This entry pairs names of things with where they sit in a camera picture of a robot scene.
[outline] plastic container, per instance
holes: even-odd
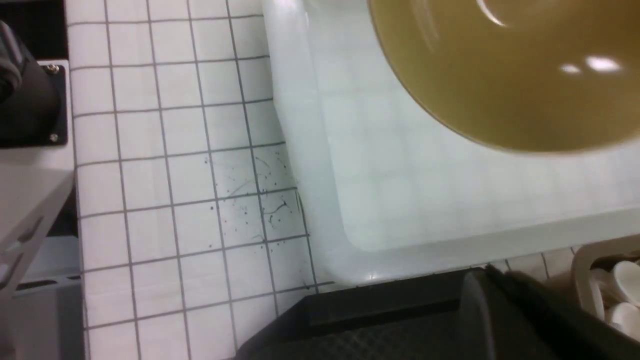
[[[575,253],[571,269],[573,286],[580,306],[593,316],[599,316],[599,306],[594,301],[598,294],[589,283],[591,269],[599,268],[611,271],[620,261],[636,261],[638,259],[640,259],[640,235],[626,236],[581,247]]]
[[[477,145],[399,84],[366,0],[263,8],[316,274],[380,282],[640,233],[640,143],[564,156]]]

